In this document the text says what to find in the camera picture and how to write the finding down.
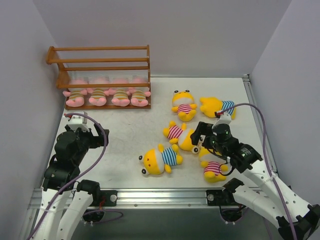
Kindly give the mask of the yellow plush red stripes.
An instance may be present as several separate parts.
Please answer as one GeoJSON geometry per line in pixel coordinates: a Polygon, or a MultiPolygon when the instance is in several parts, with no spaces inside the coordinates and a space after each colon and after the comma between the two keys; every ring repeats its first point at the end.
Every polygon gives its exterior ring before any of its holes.
{"type": "Polygon", "coordinates": [[[193,144],[191,140],[194,131],[194,129],[188,128],[186,123],[177,125],[174,121],[170,121],[169,126],[165,127],[162,133],[171,145],[176,144],[183,151],[198,154],[201,148],[200,144],[193,144]]]}
{"type": "Polygon", "coordinates": [[[190,122],[197,113],[197,104],[190,91],[175,90],[172,97],[171,111],[183,122],[190,122]]]}
{"type": "Polygon", "coordinates": [[[204,180],[207,183],[214,184],[217,182],[224,182],[225,176],[229,170],[226,164],[215,155],[211,154],[206,148],[201,147],[198,154],[200,166],[203,168],[204,180]]]}

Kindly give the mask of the yellow plush red stripes top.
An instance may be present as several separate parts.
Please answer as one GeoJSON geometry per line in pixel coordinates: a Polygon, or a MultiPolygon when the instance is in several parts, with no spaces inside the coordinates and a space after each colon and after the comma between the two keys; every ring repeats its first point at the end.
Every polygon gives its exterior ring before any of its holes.
{"type": "Polygon", "coordinates": [[[190,122],[197,113],[197,104],[190,91],[175,90],[172,97],[171,111],[183,122],[190,122]]]}

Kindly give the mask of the pink plush face-down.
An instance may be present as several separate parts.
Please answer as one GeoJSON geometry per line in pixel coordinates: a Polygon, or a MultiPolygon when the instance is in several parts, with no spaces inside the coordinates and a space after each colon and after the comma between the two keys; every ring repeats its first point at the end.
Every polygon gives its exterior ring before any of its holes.
{"type": "MultiPolygon", "coordinates": [[[[107,77],[91,78],[89,84],[108,84],[109,79],[107,77]]],[[[87,92],[90,94],[88,102],[93,106],[104,106],[107,102],[107,96],[109,96],[108,87],[89,87],[87,92]]]]}

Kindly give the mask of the pink plush orange stripes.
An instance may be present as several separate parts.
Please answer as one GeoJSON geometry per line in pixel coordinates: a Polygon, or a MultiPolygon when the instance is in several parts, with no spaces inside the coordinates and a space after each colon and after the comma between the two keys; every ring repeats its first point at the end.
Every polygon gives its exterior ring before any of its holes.
{"type": "MultiPolygon", "coordinates": [[[[87,85],[88,82],[84,78],[72,79],[70,85],[87,85]]],[[[62,94],[68,98],[65,104],[69,107],[81,107],[85,103],[84,96],[88,94],[87,88],[69,87],[62,94]]]]}
{"type": "MultiPolygon", "coordinates": [[[[111,83],[128,84],[129,80],[127,78],[114,78],[111,83]]],[[[111,87],[108,90],[108,95],[112,96],[111,102],[119,107],[126,107],[130,104],[129,94],[129,88],[123,87],[123,85],[121,87],[111,87]]]]}

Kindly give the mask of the pink plush blue stripes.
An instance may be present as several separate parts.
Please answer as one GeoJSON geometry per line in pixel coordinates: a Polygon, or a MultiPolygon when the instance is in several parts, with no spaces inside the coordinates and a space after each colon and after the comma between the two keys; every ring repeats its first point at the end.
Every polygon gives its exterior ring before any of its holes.
{"type": "Polygon", "coordinates": [[[149,87],[129,87],[128,91],[131,94],[131,104],[136,107],[145,107],[149,104],[147,97],[151,96],[149,87]]]}

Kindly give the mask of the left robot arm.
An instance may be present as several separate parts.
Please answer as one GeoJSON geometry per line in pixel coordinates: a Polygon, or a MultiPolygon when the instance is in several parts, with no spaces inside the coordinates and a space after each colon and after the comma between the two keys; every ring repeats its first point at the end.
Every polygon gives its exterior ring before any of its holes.
{"type": "Polygon", "coordinates": [[[65,126],[56,138],[54,155],[44,172],[41,187],[41,205],[29,240],[69,240],[82,214],[101,201],[100,184],[96,181],[77,180],[90,172],[104,156],[109,144],[108,129],[94,123],[97,132],[85,124],[65,126]],[[97,160],[85,171],[80,164],[90,149],[102,148],[97,160]]]}

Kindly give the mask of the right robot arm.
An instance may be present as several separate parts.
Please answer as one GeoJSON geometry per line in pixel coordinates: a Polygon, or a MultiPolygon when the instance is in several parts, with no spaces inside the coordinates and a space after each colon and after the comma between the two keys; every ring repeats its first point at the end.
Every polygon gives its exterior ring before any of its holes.
{"type": "Polygon", "coordinates": [[[272,223],[284,240],[307,240],[320,226],[320,206],[298,196],[277,175],[268,171],[268,164],[249,144],[232,136],[228,124],[199,122],[191,134],[192,143],[203,138],[202,146],[222,158],[262,191],[247,187],[232,178],[223,187],[222,200],[244,205],[272,223]]]}

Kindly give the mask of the wooden three-tier shelf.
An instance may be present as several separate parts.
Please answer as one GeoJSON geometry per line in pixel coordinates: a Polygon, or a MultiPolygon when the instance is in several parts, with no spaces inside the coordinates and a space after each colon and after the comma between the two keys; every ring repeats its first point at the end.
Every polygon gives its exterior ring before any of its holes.
{"type": "MultiPolygon", "coordinates": [[[[149,87],[151,92],[151,62],[150,46],[96,46],[96,47],[54,47],[50,46],[45,61],[48,65],[56,64],[58,77],[56,87],[62,91],[68,88],[112,88],[112,87],[149,87]],[[90,79],[106,77],[107,84],[89,84],[90,79]],[[83,78],[87,84],[70,85],[73,79],[83,78]],[[113,79],[127,78],[129,83],[112,83],[113,79]]],[[[121,107],[112,103],[112,95],[106,97],[106,104],[95,106],[89,103],[90,94],[84,96],[84,105],[65,108],[70,111],[78,110],[107,110],[107,109],[150,109],[151,96],[147,97],[149,104],[144,107],[121,107]]]]}

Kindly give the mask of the yellow plush under pile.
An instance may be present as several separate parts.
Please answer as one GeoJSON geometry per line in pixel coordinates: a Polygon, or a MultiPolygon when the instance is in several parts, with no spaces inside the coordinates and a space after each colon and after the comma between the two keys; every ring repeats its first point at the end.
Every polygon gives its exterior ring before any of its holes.
{"type": "Polygon", "coordinates": [[[199,101],[201,103],[200,111],[209,118],[215,118],[215,112],[224,111],[226,109],[226,112],[231,115],[232,120],[236,117],[236,109],[231,108],[235,103],[231,100],[220,100],[216,97],[201,97],[199,101]]]}

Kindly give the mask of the yellow plush red stripes front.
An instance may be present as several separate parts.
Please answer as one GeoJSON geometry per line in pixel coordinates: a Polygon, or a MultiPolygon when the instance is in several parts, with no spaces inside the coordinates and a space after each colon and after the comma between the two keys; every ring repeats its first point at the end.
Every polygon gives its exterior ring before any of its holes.
{"type": "Polygon", "coordinates": [[[204,180],[207,183],[214,184],[217,182],[224,182],[225,176],[229,170],[226,164],[215,155],[211,154],[206,148],[201,147],[198,154],[200,166],[203,168],[204,180]]]}

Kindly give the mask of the yellow plush blue stripes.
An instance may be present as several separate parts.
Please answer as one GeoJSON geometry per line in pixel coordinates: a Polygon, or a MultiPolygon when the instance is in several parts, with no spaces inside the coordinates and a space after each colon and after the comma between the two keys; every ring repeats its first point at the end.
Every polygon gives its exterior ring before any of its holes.
{"type": "Polygon", "coordinates": [[[159,144],[157,148],[150,149],[145,154],[140,155],[138,160],[142,165],[141,173],[145,177],[149,175],[158,176],[164,172],[170,174],[172,167],[181,165],[184,161],[176,144],[167,148],[159,144]]]}

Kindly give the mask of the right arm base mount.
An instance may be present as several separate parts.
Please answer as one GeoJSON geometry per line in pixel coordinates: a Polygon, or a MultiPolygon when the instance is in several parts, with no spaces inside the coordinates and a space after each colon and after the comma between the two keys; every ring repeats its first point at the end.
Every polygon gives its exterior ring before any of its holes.
{"type": "Polygon", "coordinates": [[[221,189],[206,190],[206,201],[208,206],[224,206],[226,203],[221,189]]]}

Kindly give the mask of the aluminium right rail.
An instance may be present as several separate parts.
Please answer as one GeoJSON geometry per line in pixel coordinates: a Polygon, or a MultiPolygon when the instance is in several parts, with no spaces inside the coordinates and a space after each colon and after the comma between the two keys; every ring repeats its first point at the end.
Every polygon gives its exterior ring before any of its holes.
{"type": "MultiPolygon", "coordinates": [[[[247,97],[248,97],[248,102],[257,107],[258,105],[257,105],[257,101],[256,101],[256,98],[255,98],[255,95],[254,95],[254,91],[253,91],[253,88],[252,88],[250,75],[249,74],[245,74],[242,77],[242,81],[243,81],[243,85],[244,85],[244,88],[245,88],[245,91],[246,91],[246,94],[247,94],[247,97]]],[[[264,129],[263,128],[262,118],[261,118],[259,112],[254,107],[251,107],[251,111],[252,111],[252,114],[253,114],[254,122],[255,122],[257,131],[258,131],[258,135],[259,135],[260,141],[262,143],[263,142],[263,129],[264,129]]],[[[264,149],[265,149],[266,156],[267,156],[267,159],[268,159],[269,167],[271,168],[271,170],[273,172],[277,173],[278,172],[277,171],[277,166],[276,166],[276,163],[275,163],[275,160],[274,160],[274,156],[273,156],[273,153],[272,153],[272,150],[271,150],[271,147],[270,147],[270,143],[269,143],[269,139],[268,139],[267,135],[265,135],[264,149]]]]}

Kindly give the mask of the aluminium rail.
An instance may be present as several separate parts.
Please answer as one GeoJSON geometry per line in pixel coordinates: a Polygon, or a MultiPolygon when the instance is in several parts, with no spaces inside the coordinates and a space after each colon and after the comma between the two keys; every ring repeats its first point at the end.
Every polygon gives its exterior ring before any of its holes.
{"type": "MultiPolygon", "coordinates": [[[[245,91],[246,91],[246,94],[247,94],[247,97],[248,97],[248,102],[257,107],[258,105],[257,105],[257,101],[256,101],[256,98],[255,98],[255,95],[254,95],[254,91],[253,91],[253,88],[252,88],[250,75],[249,74],[245,74],[242,77],[242,81],[243,81],[243,85],[244,85],[244,88],[245,88],[245,91]]],[[[258,135],[259,135],[260,141],[262,143],[263,142],[263,129],[264,129],[263,128],[262,118],[261,118],[259,112],[254,107],[251,107],[251,111],[252,111],[252,114],[253,114],[254,122],[255,122],[257,131],[258,131],[258,135]]],[[[275,163],[275,160],[274,160],[274,156],[273,156],[273,153],[272,153],[272,150],[271,150],[271,147],[270,147],[270,143],[269,143],[269,139],[268,139],[267,135],[265,135],[264,149],[265,149],[266,156],[267,156],[267,159],[268,159],[269,167],[271,168],[271,170],[273,172],[277,173],[278,172],[277,171],[277,166],[276,166],[276,163],[275,163]]]]}
{"type": "MultiPolygon", "coordinates": [[[[101,208],[117,209],[183,209],[183,208],[206,208],[218,207],[208,206],[206,190],[222,190],[225,205],[221,207],[235,208],[237,206],[246,206],[256,208],[262,201],[267,202],[268,197],[257,188],[245,187],[240,191],[239,196],[233,196],[227,193],[224,188],[101,188],[103,190],[116,190],[116,206],[107,206],[101,208]]],[[[89,208],[99,208],[98,199],[95,200],[89,208]]]]}

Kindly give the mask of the aluminium front rail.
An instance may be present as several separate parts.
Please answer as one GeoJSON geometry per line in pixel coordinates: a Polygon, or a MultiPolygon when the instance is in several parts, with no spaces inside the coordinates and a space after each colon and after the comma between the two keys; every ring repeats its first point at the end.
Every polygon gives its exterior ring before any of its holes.
{"type": "MultiPolygon", "coordinates": [[[[221,207],[235,208],[237,206],[246,206],[256,208],[262,201],[267,202],[268,197],[257,188],[245,187],[240,191],[239,196],[233,196],[227,193],[224,188],[101,188],[103,190],[116,190],[116,206],[107,206],[101,208],[117,209],[183,209],[183,208],[206,208],[218,207],[208,206],[206,190],[222,190],[225,205],[221,207]]],[[[89,208],[99,208],[98,199],[95,200],[89,208]]]]}

